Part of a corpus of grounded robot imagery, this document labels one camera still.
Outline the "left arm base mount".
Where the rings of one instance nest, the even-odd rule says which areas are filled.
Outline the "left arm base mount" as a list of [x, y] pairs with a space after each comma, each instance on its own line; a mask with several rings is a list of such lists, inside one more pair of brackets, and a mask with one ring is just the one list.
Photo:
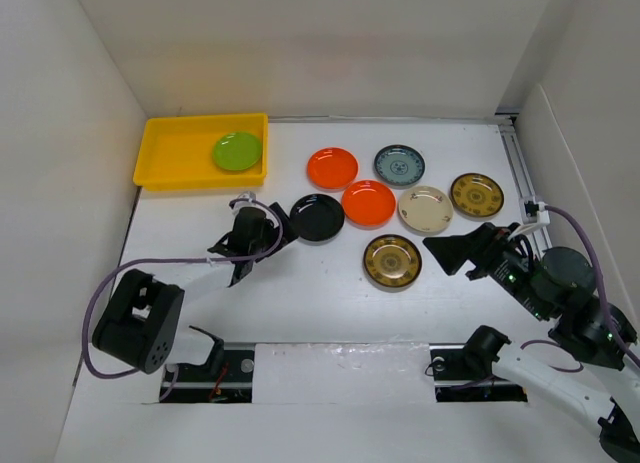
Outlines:
[[179, 363], [173, 382], [164, 371], [159, 389], [161, 403], [249, 404], [252, 402], [255, 344], [226, 344], [220, 363], [210, 370], [204, 365]]

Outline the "yellow plastic bin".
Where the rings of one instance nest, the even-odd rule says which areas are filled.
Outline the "yellow plastic bin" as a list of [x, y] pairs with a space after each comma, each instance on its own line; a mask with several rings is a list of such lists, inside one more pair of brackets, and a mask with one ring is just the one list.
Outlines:
[[[215, 162], [214, 147], [232, 133], [261, 143], [259, 158], [242, 170]], [[147, 121], [133, 174], [149, 191], [259, 187], [268, 169], [268, 117], [264, 113], [151, 118]]]

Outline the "aluminium rail right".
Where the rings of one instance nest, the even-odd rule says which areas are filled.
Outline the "aluminium rail right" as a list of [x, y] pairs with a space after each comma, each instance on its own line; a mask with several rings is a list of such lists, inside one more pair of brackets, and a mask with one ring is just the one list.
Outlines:
[[527, 202], [541, 202], [542, 198], [535, 193], [533, 182], [528, 172], [523, 152], [520, 148], [515, 128], [515, 114], [498, 114], [496, 116], [499, 133], [511, 167], [511, 172], [516, 184], [518, 194], [518, 206], [523, 224], [526, 226], [525, 235], [529, 238], [534, 249], [543, 253], [551, 247], [546, 224], [538, 223], [535, 217], [530, 217], [525, 212]]

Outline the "yellow brown plate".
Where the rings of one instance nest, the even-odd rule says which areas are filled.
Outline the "yellow brown plate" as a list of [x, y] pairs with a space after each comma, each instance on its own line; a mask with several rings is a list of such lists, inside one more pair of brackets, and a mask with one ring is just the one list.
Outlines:
[[409, 239], [386, 234], [371, 240], [363, 253], [363, 268], [368, 279], [388, 290], [411, 286], [422, 271], [422, 257]]
[[449, 193], [454, 208], [471, 218], [493, 217], [505, 202], [501, 186], [480, 173], [459, 175], [452, 182]]

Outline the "black plate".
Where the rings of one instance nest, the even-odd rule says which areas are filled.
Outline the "black plate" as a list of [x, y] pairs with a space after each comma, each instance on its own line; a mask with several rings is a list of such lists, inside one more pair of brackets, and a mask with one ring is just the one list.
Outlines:
[[301, 239], [320, 243], [334, 238], [341, 231], [345, 213], [335, 198], [313, 193], [293, 204], [289, 219]]

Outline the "yellow brown plate front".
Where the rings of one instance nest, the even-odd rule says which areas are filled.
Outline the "yellow brown plate front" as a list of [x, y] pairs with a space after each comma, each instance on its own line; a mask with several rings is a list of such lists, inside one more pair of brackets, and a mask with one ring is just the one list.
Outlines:
[[388, 290], [411, 286], [422, 271], [422, 257], [409, 239], [386, 234], [371, 240], [363, 253], [363, 268], [368, 279]]

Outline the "orange plate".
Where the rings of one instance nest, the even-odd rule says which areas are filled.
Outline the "orange plate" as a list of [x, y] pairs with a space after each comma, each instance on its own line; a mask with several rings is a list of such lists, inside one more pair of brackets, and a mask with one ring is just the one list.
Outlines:
[[307, 176], [317, 187], [327, 190], [346, 188], [357, 177], [359, 164], [349, 151], [329, 147], [316, 151], [308, 160]]
[[379, 227], [393, 216], [396, 198], [386, 185], [375, 180], [360, 180], [344, 191], [341, 204], [346, 217], [356, 225]]

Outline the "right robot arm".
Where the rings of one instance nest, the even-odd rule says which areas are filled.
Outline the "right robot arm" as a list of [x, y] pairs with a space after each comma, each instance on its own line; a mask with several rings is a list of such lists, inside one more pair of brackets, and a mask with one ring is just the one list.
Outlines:
[[466, 235], [426, 237], [423, 244], [448, 275], [492, 279], [538, 321], [551, 321], [553, 346], [605, 387], [592, 392], [527, 355], [499, 330], [479, 326], [462, 345], [438, 345], [427, 367], [448, 393], [508, 381], [538, 394], [583, 424], [616, 462], [639, 459], [639, 374], [628, 354], [638, 333], [615, 305], [602, 305], [594, 264], [566, 247], [537, 257], [519, 224], [484, 223]]

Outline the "green plate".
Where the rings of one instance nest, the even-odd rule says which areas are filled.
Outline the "green plate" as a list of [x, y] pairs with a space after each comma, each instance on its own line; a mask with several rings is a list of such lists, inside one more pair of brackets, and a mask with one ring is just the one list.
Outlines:
[[212, 158], [223, 170], [244, 171], [256, 164], [263, 153], [262, 141], [248, 132], [232, 132], [214, 145]]

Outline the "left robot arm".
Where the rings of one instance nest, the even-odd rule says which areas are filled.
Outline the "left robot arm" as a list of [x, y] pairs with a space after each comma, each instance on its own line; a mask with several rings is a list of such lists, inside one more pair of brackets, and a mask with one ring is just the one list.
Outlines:
[[[140, 258], [123, 263], [98, 284], [81, 329], [82, 361], [92, 376], [115, 380], [152, 374], [168, 359], [185, 300], [238, 285], [260, 261], [294, 242], [298, 233], [281, 205], [250, 195], [229, 203], [233, 227], [202, 257]], [[202, 266], [181, 285], [164, 283], [142, 265]]]

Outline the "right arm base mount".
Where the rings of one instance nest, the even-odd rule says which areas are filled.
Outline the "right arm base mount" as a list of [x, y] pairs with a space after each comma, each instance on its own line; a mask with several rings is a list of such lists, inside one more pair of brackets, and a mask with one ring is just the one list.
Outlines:
[[433, 381], [437, 403], [528, 402], [522, 387], [471, 368], [462, 343], [430, 344], [429, 354], [425, 375]]

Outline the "cream floral plate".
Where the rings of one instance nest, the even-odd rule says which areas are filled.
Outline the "cream floral plate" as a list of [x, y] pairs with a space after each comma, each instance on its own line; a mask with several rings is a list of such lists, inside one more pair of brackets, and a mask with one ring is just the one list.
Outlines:
[[440, 233], [453, 219], [454, 209], [449, 197], [431, 186], [415, 186], [399, 198], [398, 213], [410, 228], [425, 234]]

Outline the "blue patterned plate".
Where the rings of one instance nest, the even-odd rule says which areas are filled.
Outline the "blue patterned plate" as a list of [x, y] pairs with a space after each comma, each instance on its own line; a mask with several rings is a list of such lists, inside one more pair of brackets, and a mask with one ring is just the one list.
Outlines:
[[387, 184], [409, 187], [424, 175], [426, 163], [414, 148], [405, 145], [389, 145], [378, 151], [374, 158], [377, 176]]

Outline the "yellow brown plate right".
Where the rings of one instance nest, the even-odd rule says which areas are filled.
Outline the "yellow brown plate right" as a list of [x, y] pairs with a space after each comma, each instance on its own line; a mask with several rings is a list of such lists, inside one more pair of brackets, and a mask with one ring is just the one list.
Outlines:
[[493, 217], [505, 202], [501, 186], [480, 173], [459, 175], [452, 182], [449, 193], [454, 208], [471, 218]]

